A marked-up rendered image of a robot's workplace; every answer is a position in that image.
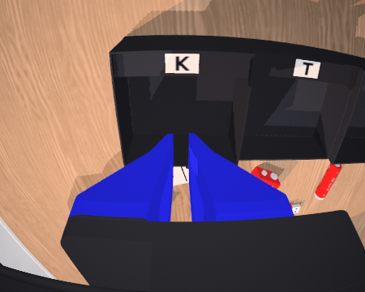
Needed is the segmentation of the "red usb stick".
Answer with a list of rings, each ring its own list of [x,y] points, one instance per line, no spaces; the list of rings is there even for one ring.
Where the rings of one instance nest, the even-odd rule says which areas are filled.
[[[298,211],[300,209],[300,204],[291,205],[291,203],[290,203],[290,206],[291,206],[294,213],[298,213]]]

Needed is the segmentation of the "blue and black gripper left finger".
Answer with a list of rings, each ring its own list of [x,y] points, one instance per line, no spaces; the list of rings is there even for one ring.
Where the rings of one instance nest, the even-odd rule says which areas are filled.
[[[170,221],[173,182],[174,137],[167,134],[151,151],[79,193],[69,217],[83,214]]]

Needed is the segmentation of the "red aa battery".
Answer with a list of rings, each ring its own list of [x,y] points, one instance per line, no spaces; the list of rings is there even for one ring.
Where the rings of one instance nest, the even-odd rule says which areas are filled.
[[[341,164],[332,165],[330,163],[327,171],[324,174],[324,177],[322,178],[319,186],[316,188],[316,191],[314,193],[314,195],[317,199],[319,199],[319,200],[324,199],[324,197],[327,195],[330,187],[333,185],[336,177],[338,176],[340,170],[341,170]]]

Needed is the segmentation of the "black rack of bins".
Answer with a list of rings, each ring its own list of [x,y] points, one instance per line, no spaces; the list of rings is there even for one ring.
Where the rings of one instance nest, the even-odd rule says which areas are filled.
[[[365,58],[251,38],[149,35],[125,36],[109,63],[124,166],[173,134],[174,167],[189,167],[190,133],[235,165],[365,163]]]

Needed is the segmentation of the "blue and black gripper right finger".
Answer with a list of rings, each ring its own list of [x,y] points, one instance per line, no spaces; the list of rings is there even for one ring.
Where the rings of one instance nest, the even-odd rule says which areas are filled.
[[[188,165],[191,221],[294,216],[285,193],[216,154],[193,133]]]

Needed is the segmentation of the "white domino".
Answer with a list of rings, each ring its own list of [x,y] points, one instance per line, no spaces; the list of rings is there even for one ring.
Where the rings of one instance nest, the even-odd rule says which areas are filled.
[[[189,167],[174,167],[173,186],[189,182]]]

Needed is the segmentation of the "red 9 v battery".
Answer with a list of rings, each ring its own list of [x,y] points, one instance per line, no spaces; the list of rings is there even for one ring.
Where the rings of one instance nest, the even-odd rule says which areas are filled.
[[[264,182],[267,182],[269,185],[275,187],[276,189],[278,189],[279,186],[281,185],[278,180],[277,174],[273,173],[272,171],[265,170],[256,166],[251,172],[251,174],[263,180]]]

